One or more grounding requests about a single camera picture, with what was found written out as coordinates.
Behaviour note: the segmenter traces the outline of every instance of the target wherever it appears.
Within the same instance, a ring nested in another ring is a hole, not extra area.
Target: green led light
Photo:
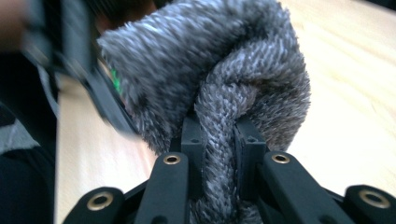
[[[111,69],[110,72],[111,72],[111,76],[112,76],[112,79],[113,79],[114,88],[116,89],[116,91],[119,94],[121,94],[120,79],[117,76],[117,71],[116,71],[116,69]]]

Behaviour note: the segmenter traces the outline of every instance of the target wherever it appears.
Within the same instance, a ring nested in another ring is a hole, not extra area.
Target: black plastic bracket
[[[188,223],[188,174],[184,154],[162,154],[154,164],[135,223]]]
[[[248,116],[236,122],[234,136],[238,171],[237,191],[241,199],[255,200],[258,197],[255,186],[256,166],[262,163],[264,153],[269,149]]]
[[[342,207],[356,223],[396,222],[396,199],[370,186],[349,187]]]
[[[136,134],[131,117],[98,62],[98,32],[83,0],[63,0],[64,66],[88,91],[102,119],[123,133]]]
[[[198,200],[203,194],[204,147],[201,137],[201,125],[194,113],[188,114],[183,121],[180,151],[189,158],[189,198]]]
[[[78,201],[64,224],[116,223],[123,203],[124,195],[119,189],[94,189]]]
[[[290,154],[267,152],[258,170],[260,178],[265,180],[274,195],[286,223],[353,223]]]

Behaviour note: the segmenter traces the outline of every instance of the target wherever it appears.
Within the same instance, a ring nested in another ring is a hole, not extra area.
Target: gray knitted fabric
[[[235,193],[233,126],[247,114],[271,150],[286,150],[304,121],[309,79],[289,13],[273,0],[176,0],[98,43],[157,153],[194,105],[205,195],[191,202],[191,223],[261,223]]]

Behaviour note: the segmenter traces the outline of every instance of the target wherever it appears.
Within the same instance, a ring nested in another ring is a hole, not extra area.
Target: wooden table
[[[312,105],[290,151],[327,189],[367,184],[396,196],[396,13],[350,0],[282,0],[312,83]],[[114,131],[85,90],[63,80],[56,223],[102,186],[132,189],[155,155]]]

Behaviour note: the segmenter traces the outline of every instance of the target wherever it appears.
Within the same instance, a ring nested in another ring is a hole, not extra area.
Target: brass insert
[[[113,202],[113,194],[103,191],[93,195],[87,203],[88,209],[91,211],[99,211],[108,207]]]
[[[282,155],[282,154],[275,154],[271,158],[273,159],[273,161],[275,161],[277,163],[286,164],[286,163],[290,162],[289,157]]]
[[[384,197],[382,194],[377,193],[375,191],[363,189],[359,192],[359,196],[365,203],[368,203],[371,206],[374,206],[377,208],[389,208],[390,207],[390,202],[388,201],[388,199],[386,197]]]
[[[177,155],[169,155],[165,158],[163,158],[163,162],[168,165],[175,165],[180,162],[180,157]]]

